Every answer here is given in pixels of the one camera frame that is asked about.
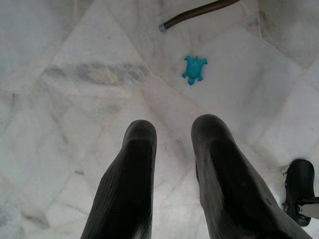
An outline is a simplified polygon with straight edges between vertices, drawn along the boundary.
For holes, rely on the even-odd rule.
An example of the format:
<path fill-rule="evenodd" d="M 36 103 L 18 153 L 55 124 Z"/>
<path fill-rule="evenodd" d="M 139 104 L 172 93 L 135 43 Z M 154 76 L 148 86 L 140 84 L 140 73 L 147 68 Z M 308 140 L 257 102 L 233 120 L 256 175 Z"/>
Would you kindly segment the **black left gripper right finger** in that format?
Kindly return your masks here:
<path fill-rule="evenodd" d="M 191 140 L 211 239 L 312 239 L 281 210 L 219 117 L 198 117 Z"/>

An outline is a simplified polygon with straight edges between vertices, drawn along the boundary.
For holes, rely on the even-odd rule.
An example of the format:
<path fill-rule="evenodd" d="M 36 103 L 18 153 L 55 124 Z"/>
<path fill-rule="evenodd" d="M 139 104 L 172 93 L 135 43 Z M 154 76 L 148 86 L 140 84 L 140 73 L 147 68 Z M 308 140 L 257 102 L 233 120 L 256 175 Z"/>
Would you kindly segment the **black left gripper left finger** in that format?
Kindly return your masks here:
<path fill-rule="evenodd" d="M 156 151 L 155 127 L 133 121 L 101 178 L 80 239 L 151 239 Z"/>

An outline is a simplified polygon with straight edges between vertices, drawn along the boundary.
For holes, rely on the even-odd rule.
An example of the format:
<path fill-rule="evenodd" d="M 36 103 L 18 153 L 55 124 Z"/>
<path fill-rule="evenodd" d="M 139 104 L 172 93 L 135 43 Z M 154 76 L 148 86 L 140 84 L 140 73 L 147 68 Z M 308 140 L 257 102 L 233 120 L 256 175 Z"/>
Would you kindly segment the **teal turtle toy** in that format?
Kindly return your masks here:
<path fill-rule="evenodd" d="M 207 60 L 205 58 L 199 59 L 197 56 L 192 58 L 191 56 L 186 56 L 186 69 L 185 72 L 182 73 L 182 77 L 188 77 L 188 84 L 191 86 L 195 83 L 195 80 L 202 81 L 202 68 L 207 64 Z"/>

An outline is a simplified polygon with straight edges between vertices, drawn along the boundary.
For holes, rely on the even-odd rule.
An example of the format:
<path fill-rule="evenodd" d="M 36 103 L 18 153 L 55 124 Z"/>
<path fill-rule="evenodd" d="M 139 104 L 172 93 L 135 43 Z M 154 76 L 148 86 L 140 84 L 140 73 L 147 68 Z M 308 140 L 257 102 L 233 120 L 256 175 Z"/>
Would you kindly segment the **black robot foot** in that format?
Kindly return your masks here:
<path fill-rule="evenodd" d="M 284 210 L 301 227 L 308 226 L 311 218 L 299 214 L 297 205 L 302 205 L 304 201 L 315 198 L 314 178 L 314 167 L 305 159 L 295 159 L 288 167 Z"/>

